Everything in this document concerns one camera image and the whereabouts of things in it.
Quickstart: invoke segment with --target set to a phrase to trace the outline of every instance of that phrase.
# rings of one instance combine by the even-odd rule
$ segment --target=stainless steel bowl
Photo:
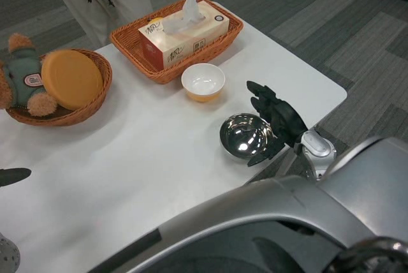
[[[231,155],[251,159],[272,142],[272,129],[265,120],[252,114],[229,117],[219,131],[221,144]]]

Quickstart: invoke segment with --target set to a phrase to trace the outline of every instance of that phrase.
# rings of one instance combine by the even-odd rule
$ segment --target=wicker basket
[[[216,39],[213,43],[203,47],[194,54],[164,70],[156,69],[143,55],[142,45],[140,44],[139,28],[147,25],[149,21],[156,17],[167,17],[183,8],[186,0],[173,3],[155,13],[134,21],[126,26],[122,26],[112,32],[110,39],[112,43],[148,78],[159,84],[166,84],[174,78],[181,75],[185,69],[193,64],[207,63],[224,52],[238,36],[244,27],[242,21],[230,12],[222,9],[209,0],[206,1],[215,9],[229,18],[229,28],[227,34]]]
[[[33,117],[29,114],[26,108],[22,107],[7,109],[8,114],[11,115],[12,118],[18,122],[35,126],[69,126],[85,121],[99,110],[105,100],[110,84],[112,83],[112,69],[109,62],[102,55],[99,55],[96,52],[89,50],[73,50],[81,52],[87,57],[91,58],[99,68],[102,74],[103,88],[98,94],[98,97],[90,102],[87,106],[75,111],[58,106],[57,110],[52,115],[45,117]]]

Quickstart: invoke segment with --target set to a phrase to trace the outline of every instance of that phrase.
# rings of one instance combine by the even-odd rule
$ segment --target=floor
[[[176,0],[152,0],[160,8]],[[214,0],[344,87],[348,99],[318,126],[343,152],[369,136],[408,142],[408,2],[403,0]],[[40,53],[92,48],[61,0],[0,0],[0,59],[16,31]],[[272,176],[281,159],[256,179]],[[304,174],[295,161],[290,173]]]

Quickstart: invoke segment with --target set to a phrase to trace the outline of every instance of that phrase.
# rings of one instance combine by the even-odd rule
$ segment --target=white tissue
[[[183,5],[182,18],[164,18],[162,20],[163,31],[166,34],[175,34],[201,22],[204,18],[198,9],[197,0],[186,0]]]

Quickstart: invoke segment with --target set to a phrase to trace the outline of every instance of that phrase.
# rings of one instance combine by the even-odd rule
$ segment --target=teddy bear
[[[8,47],[12,60],[0,62],[0,109],[27,107],[36,117],[54,113],[57,101],[43,86],[41,61],[31,40],[13,34]]]

